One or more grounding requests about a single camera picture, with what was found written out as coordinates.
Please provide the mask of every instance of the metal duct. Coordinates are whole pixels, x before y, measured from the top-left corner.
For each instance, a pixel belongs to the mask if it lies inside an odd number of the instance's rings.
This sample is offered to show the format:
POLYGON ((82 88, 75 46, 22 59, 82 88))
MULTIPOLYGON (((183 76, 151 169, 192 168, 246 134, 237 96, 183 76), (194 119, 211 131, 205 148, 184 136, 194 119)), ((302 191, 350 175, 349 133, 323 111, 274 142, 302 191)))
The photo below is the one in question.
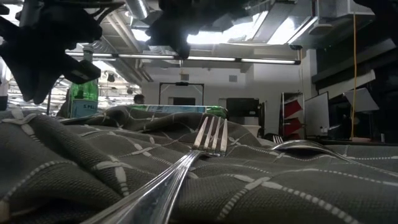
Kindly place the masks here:
POLYGON ((143 20, 149 15, 149 6, 146 0, 126 0, 126 7, 135 19, 143 20))
MULTIPOLYGON (((92 46, 95 53, 116 53, 113 47, 108 44, 107 40, 96 41, 92 43, 92 46)), ((129 66, 126 65, 126 63, 122 61, 122 59, 117 58, 115 61, 106 63, 112 65, 117 71, 119 71, 120 75, 125 79, 125 81, 129 83, 140 83, 142 81, 142 78, 138 74, 133 74, 135 78, 129 75, 134 70, 129 68, 129 66)))

